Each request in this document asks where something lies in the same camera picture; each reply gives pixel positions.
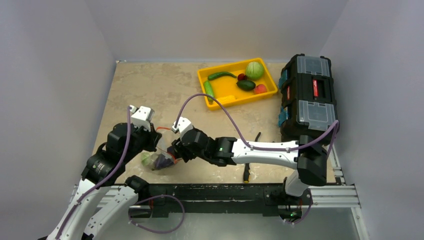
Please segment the clear orange zip bag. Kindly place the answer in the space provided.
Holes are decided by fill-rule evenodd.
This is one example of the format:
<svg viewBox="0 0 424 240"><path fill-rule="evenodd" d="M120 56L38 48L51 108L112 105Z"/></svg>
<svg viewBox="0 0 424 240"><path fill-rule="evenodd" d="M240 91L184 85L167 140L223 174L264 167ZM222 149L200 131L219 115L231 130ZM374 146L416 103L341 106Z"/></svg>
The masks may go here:
<svg viewBox="0 0 424 240"><path fill-rule="evenodd" d="M155 152L151 152L154 153L155 158L160 154L168 154L168 147L170 147L171 143L178 137L178 135L174 134L174 132L169 127L159 126L156 128L156 131L162 134L162 138L158 142L157 150Z"/></svg>

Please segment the purple eggplant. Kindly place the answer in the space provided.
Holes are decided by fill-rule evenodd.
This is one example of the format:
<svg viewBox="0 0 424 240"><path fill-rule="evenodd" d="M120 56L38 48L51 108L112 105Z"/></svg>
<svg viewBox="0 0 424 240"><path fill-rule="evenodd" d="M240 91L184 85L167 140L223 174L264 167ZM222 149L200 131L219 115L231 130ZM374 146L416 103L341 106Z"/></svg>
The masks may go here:
<svg viewBox="0 0 424 240"><path fill-rule="evenodd" d="M158 154L155 157L154 168L152 168L153 171L169 168L174 165L168 154Z"/></svg>

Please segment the white cauliflower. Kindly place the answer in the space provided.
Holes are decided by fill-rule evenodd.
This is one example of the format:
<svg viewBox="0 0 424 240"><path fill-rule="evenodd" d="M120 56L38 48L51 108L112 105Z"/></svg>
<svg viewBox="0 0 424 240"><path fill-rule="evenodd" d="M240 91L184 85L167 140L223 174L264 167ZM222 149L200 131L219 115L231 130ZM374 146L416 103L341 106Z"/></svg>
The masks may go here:
<svg viewBox="0 0 424 240"><path fill-rule="evenodd" d="M140 154L140 162L143 167L154 169L155 168L155 154L153 152L143 151Z"/></svg>

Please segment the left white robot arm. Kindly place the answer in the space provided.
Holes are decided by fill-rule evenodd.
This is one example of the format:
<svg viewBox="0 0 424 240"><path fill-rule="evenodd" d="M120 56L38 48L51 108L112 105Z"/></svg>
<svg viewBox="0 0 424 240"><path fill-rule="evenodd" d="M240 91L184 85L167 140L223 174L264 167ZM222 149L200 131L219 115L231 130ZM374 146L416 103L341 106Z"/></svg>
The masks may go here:
<svg viewBox="0 0 424 240"><path fill-rule="evenodd" d="M149 199L149 184L131 176L118 193L101 209L100 201L126 170L126 164L142 151L155 152L162 134L152 123L118 123L94 155L86 162L76 193L64 216L46 240L98 240L119 213L131 204Z"/></svg>

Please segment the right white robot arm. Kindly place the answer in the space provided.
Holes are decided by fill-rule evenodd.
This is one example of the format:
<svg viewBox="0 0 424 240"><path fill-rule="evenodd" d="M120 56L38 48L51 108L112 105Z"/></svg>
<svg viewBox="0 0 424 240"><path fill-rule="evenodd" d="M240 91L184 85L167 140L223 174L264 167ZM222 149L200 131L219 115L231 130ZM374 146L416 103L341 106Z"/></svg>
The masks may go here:
<svg viewBox="0 0 424 240"><path fill-rule="evenodd" d="M282 200L288 204L298 200L310 186L327 184L328 153L320 139L307 135L287 142L258 142L235 137L211 138L193 128L175 139L171 146L176 157L184 162L200 158L218 167L265 164L292 169L280 191Z"/></svg>

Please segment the light green cucumber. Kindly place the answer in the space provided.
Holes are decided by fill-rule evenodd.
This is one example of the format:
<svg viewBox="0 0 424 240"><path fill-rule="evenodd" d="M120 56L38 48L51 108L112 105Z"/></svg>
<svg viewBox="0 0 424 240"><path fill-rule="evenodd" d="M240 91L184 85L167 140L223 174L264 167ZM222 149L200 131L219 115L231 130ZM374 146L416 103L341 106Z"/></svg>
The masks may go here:
<svg viewBox="0 0 424 240"><path fill-rule="evenodd" d="M209 97L207 97L208 102L210 104L212 104L214 102L215 94L214 94L214 91L213 91L213 87L211 85L211 82L209 80L206 80L203 83L203 87L204 87L204 93L207 94L207 95L209 95Z"/></svg>

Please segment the black yellow screwdriver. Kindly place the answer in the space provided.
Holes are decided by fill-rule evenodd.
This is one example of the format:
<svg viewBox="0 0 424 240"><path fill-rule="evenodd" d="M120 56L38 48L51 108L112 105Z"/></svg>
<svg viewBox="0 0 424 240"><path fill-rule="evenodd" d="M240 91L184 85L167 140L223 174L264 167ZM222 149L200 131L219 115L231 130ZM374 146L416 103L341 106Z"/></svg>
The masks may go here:
<svg viewBox="0 0 424 240"><path fill-rule="evenodd" d="M250 164L249 163L246 163L244 165L243 176L242 176L242 179L243 179L243 183L244 184L248 184L250 182L250 175L251 175L251 173L250 173Z"/></svg>

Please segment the dark green chili pepper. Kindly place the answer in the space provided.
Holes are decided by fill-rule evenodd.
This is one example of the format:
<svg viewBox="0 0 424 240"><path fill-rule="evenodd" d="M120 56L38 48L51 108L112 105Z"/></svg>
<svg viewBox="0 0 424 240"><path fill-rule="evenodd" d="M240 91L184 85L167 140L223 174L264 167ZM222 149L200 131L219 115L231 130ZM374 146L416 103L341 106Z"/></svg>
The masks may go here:
<svg viewBox="0 0 424 240"><path fill-rule="evenodd" d="M236 75L234 75L234 74L233 74L233 73L231 73L231 72L228 72L228 71L220 71L220 72L215 72L215 73L210 74L210 75L207 77L207 80L208 80L208 81L212 81L212 80L215 80L215 79L218 79L218 78L222 78L222 77L232 77L232 78L237 78L237 76L236 76Z"/></svg>

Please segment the dark green avocado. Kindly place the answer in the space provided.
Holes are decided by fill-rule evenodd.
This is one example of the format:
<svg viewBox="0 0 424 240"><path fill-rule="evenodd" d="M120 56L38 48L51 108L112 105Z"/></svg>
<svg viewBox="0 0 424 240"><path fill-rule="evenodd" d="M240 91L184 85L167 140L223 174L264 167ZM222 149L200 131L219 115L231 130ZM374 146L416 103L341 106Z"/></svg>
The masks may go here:
<svg viewBox="0 0 424 240"><path fill-rule="evenodd" d="M236 83L237 87L243 91L252 91L255 89L256 84L251 80L242 80Z"/></svg>

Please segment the dark red plum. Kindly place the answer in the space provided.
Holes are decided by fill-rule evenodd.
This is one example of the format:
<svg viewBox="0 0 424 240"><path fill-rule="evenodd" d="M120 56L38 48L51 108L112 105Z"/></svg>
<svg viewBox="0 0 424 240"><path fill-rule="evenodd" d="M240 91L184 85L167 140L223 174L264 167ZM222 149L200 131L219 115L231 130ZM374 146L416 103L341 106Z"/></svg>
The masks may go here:
<svg viewBox="0 0 424 240"><path fill-rule="evenodd" d="M237 80L238 81L245 81L245 80L247 80L248 79L248 77L244 74L244 73L240 73L238 76L237 76Z"/></svg>

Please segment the green cabbage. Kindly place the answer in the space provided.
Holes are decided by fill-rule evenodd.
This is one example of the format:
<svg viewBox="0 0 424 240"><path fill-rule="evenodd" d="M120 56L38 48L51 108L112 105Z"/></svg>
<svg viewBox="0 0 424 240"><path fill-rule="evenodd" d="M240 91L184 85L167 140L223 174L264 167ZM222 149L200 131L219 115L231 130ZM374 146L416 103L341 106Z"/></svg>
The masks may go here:
<svg viewBox="0 0 424 240"><path fill-rule="evenodd" d="M250 80L259 80L265 72L264 66L257 61L250 62L245 69L245 75Z"/></svg>

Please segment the black toolbox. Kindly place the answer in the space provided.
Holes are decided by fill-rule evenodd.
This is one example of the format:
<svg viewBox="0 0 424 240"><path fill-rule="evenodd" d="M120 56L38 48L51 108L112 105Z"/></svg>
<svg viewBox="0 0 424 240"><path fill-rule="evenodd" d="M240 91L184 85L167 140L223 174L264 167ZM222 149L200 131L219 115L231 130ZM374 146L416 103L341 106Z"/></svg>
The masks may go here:
<svg viewBox="0 0 424 240"><path fill-rule="evenodd" d="M331 60L296 54L281 70L278 127L281 140L317 139L338 119Z"/></svg>

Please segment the orange handled pliers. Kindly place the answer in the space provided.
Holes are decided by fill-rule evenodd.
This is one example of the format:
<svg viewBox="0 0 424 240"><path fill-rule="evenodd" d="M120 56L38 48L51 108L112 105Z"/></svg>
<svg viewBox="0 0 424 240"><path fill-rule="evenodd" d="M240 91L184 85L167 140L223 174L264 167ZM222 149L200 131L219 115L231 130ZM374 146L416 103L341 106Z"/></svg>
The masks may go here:
<svg viewBox="0 0 424 240"><path fill-rule="evenodd" d="M260 136L261 136L261 132L259 132L257 135L256 135L256 137L255 137L255 142L258 142L259 141L259 138L260 138Z"/></svg>

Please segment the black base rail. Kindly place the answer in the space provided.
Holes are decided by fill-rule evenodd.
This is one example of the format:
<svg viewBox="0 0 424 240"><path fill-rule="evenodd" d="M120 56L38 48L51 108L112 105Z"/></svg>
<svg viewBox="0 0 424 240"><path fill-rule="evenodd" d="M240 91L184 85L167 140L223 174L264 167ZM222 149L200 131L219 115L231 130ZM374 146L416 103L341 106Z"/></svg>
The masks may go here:
<svg viewBox="0 0 424 240"><path fill-rule="evenodd" d="M118 184L130 187L136 203L130 207L135 218L167 218L169 214L259 214L299 220L302 208L312 204L312 194L300 197L285 193L284 183L147 183L138 176Z"/></svg>

